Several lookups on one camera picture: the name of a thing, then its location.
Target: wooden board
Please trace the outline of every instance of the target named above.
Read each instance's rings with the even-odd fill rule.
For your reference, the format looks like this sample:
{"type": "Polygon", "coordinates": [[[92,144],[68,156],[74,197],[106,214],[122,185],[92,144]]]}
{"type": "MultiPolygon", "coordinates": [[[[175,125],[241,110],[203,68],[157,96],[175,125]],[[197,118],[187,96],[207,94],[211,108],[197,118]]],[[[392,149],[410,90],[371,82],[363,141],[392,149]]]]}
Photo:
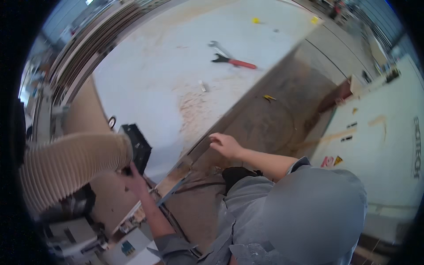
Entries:
{"type": "Polygon", "coordinates": [[[142,23],[94,70],[107,116],[136,123],[159,183],[204,134],[318,24],[292,1],[189,0],[142,23]],[[253,24],[258,17],[260,24],[253,24]],[[258,69],[211,63],[218,41],[258,69]],[[202,80],[208,92],[198,84],[202,80]]]}

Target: factory floor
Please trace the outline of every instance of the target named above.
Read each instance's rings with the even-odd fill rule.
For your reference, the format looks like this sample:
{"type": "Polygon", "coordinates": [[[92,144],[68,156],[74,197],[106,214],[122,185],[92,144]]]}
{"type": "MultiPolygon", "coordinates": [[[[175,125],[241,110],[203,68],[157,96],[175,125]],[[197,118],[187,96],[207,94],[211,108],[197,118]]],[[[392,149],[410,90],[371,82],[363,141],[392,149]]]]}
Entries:
{"type": "MultiPolygon", "coordinates": [[[[246,148],[301,157],[304,153],[297,150],[296,144],[305,139],[311,124],[316,122],[312,117],[322,98],[350,75],[357,76],[365,85],[362,71],[371,80],[378,74],[359,27],[345,31],[308,0],[297,2],[324,19],[324,24],[301,43],[295,61],[276,80],[275,87],[264,92],[277,101],[268,103],[264,98],[256,98],[225,133],[234,136],[246,148]]],[[[326,115],[324,119],[329,121],[330,117],[326,115]]],[[[317,138],[324,132],[326,122],[323,124],[321,130],[315,132],[317,138]]],[[[223,182],[216,174],[216,167],[229,166],[249,167],[240,161],[228,161],[209,149],[194,164],[193,173],[180,190],[198,184],[223,182]]],[[[201,252],[215,239],[215,196],[224,190],[224,185],[214,184],[174,194],[165,203],[187,238],[198,244],[201,252]]]]}

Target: flexible duct hose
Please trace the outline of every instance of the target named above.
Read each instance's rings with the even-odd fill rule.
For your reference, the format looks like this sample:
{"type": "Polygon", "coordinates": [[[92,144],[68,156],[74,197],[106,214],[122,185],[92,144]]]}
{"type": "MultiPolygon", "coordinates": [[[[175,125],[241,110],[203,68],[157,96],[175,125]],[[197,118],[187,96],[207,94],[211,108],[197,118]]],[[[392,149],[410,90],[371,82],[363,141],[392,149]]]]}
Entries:
{"type": "Polygon", "coordinates": [[[118,170],[132,159],[124,134],[71,134],[26,151],[19,169],[24,200],[39,214],[74,193],[103,170],[118,170]]]}

